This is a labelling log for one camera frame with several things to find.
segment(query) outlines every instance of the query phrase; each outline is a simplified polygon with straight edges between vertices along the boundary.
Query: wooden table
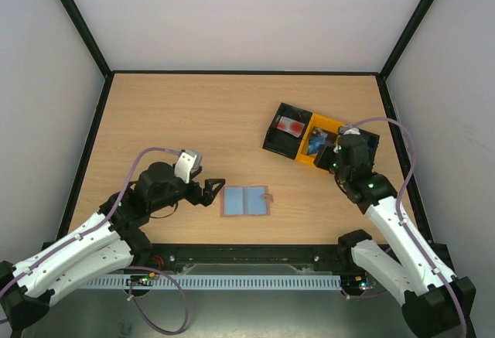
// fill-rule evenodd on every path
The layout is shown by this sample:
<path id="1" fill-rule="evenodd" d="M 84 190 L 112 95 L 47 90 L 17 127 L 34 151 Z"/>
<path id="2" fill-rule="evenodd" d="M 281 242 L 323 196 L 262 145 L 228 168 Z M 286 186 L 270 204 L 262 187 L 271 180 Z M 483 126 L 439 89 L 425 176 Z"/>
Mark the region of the wooden table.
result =
<path id="1" fill-rule="evenodd" d="M 383 243 L 329 173 L 261 148 L 281 102 L 345 122 L 384 115 L 374 77 L 116 74 L 70 229 L 119 191 L 141 150 L 162 146 L 201 152 L 202 185 L 206 178 L 225 178 L 228 186 L 268 186 L 274 202 L 269 216 L 230 218 L 220 216 L 220 198 L 206 208 L 184 201 L 173 216 L 142 227 L 151 242 L 335 244 L 341 234 L 362 228 Z M 388 125 L 364 128 L 381 136 L 375 169 L 398 189 L 403 178 Z M 134 178 L 160 159 L 176 158 L 149 153 Z"/>

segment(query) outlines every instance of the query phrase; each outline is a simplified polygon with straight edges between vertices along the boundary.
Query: purple cable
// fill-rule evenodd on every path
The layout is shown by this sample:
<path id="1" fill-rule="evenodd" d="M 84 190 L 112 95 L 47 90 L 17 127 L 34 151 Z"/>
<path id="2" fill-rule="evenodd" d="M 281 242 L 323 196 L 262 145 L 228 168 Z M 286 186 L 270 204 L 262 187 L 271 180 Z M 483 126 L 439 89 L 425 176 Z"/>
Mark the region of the purple cable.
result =
<path id="1" fill-rule="evenodd" d="M 141 309 L 141 307 L 139 307 L 138 303 L 136 302 L 134 296 L 132 295 L 132 289 L 135 287 L 135 284 L 137 282 L 133 282 L 131 284 L 131 287 L 129 288 L 129 298 L 131 298 L 131 302 L 134 304 L 134 306 L 136 307 L 136 309 L 138 309 L 139 311 L 139 314 L 141 315 L 141 317 L 144 319 L 144 321 L 152 328 L 154 329 L 155 331 L 157 331 L 158 333 L 161 333 L 161 334 L 164 334 L 166 336 L 175 336 L 177 334 L 180 334 L 182 333 L 184 330 L 186 330 L 186 325 L 187 325 L 187 321 L 189 320 L 189 301 L 187 300 L 187 297 L 186 297 L 186 293 L 184 292 L 184 289 L 181 288 L 181 286 L 179 285 L 179 283 L 173 278 L 171 277 L 170 275 L 167 275 L 165 272 L 163 271 L 159 271 L 159 270 L 155 270 L 154 268 L 150 268 L 150 267 L 139 267 L 139 266 L 129 266 L 129 267 L 126 267 L 125 268 L 126 270 L 140 270 L 140 271 L 149 271 L 149 272 L 155 272 L 156 274 L 160 274 L 161 276 L 165 276 L 168 280 L 170 280 L 176 287 L 177 289 L 179 290 L 181 296 L 183 297 L 183 301 L 184 301 L 184 322 L 183 324 L 181 325 L 180 328 L 178 328 L 175 332 L 170 332 L 168 330 L 164 330 L 162 328 L 160 328 L 159 326 L 155 325 L 148 317 L 147 315 L 145 315 L 145 313 L 143 312 L 143 310 Z"/>
<path id="2" fill-rule="evenodd" d="M 397 125 L 404 132 L 404 134 L 407 136 L 407 139 L 409 141 L 409 148 L 411 149 L 411 168 L 409 169 L 409 172 L 404 179 L 404 183 L 402 183 L 401 189 L 399 190 L 399 193 L 397 195 L 397 200 L 395 202 L 395 209 L 397 211 L 398 218 L 399 220 L 403 220 L 404 216 L 402 215 L 402 211 L 401 211 L 401 203 L 402 203 L 402 197 L 404 196 L 404 192 L 407 188 L 407 185 L 409 184 L 409 181 L 411 180 L 412 173 L 414 172 L 416 167 L 415 144 L 412 140 L 411 134 L 406 129 L 406 127 L 394 119 L 379 116 L 377 118 L 369 118 L 366 120 L 358 121 L 357 123 L 352 124 L 351 127 L 357 127 L 358 125 L 371 123 L 372 121 L 387 121 L 393 125 Z M 432 270 L 434 270 L 436 268 L 435 262 L 428 255 L 427 251 L 422 247 L 422 244 L 419 242 L 416 236 L 412 233 L 411 228 L 409 228 L 407 223 L 403 224 L 403 227 L 405 232 L 409 235 L 409 237 L 415 243 L 416 247 L 419 249 L 425 260 L 428 262 L 428 265 L 432 268 Z M 452 301 L 454 302 L 454 306 L 456 307 L 457 315 L 459 316 L 459 321 L 461 323 L 461 328 L 462 328 L 461 338 L 465 338 L 467 334 L 466 318 L 464 316 L 464 312 L 463 309 L 461 308 L 459 300 L 457 299 L 457 296 L 454 293 L 452 286 L 450 286 L 449 282 L 447 281 L 446 277 L 441 272 L 439 272 L 437 276 L 440 278 L 443 285 L 446 287 L 450 297 L 452 298 Z"/>
<path id="3" fill-rule="evenodd" d="M 85 230 L 85 231 L 81 232 L 80 233 L 80 236 L 81 237 L 84 237 L 84 236 L 86 236 L 88 234 L 91 234 L 92 232 L 95 232 L 96 230 L 98 230 L 99 228 L 101 228 L 106 222 L 108 222 L 108 220 L 110 220 L 111 216 L 114 215 L 114 213 L 115 213 L 115 211 L 116 211 L 116 209 L 118 207 L 118 204 L 122 200 L 122 197 L 124 196 L 125 190 L 128 188 L 129 182 L 131 182 L 132 175 L 134 174 L 134 171 L 136 170 L 136 168 L 137 168 L 137 166 L 139 164 L 139 161 L 141 160 L 141 158 L 145 154 L 147 154 L 148 152 L 151 152 L 151 151 L 168 152 L 170 154 L 177 155 L 177 156 L 180 155 L 180 151 L 172 150 L 172 149 L 164 149 L 162 147 L 150 147 L 150 148 L 147 148 L 147 149 L 141 151 L 139 153 L 139 155 L 136 157 L 134 163 L 132 164 L 131 170 L 129 170 L 129 173 L 128 173 L 126 179 L 125 179 L 125 182 L 124 182 L 124 185 L 123 185 L 123 187 L 121 189 L 121 192 L 118 194 L 117 199 L 115 200 L 114 206 L 110 209 L 110 211 L 108 212 L 107 216 L 99 224 L 97 224 L 96 226 L 94 226 L 94 227 L 92 227 L 92 228 L 90 228 L 88 230 Z M 72 244 L 76 240 L 77 239 L 75 237 L 72 237 L 69 240 L 67 240 L 65 243 L 62 243 L 62 244 L 57 245 L 54 249 L 52 249 L 51 251 L 49 251 L 48 253 L 46 253 L 45 255 L 43 255 L 38 261 L 34 262 L 29 269 L 30 270 L 33 270 L 33 269 L 37 268 L 44 261 L 46 261 L 46 259 L 50 258 L 52 255 L 54 255 L 55 253 L 57 253 L 61 249 L 64 249 L 67 245 Z M 16 282 L 18 282 L 24 276 L 26 276 L 26 273 L 25 272 L 21 272 L 19 275 L 15 276 L 13 278 L 13 280 L 11 280 L 0 291 L 0 299 L 10 289 L 10 287 L 12 287 Z M 7 319 L 0 320 L 0 324 L 6 323 L 6 322 L 7 322 Z"/>

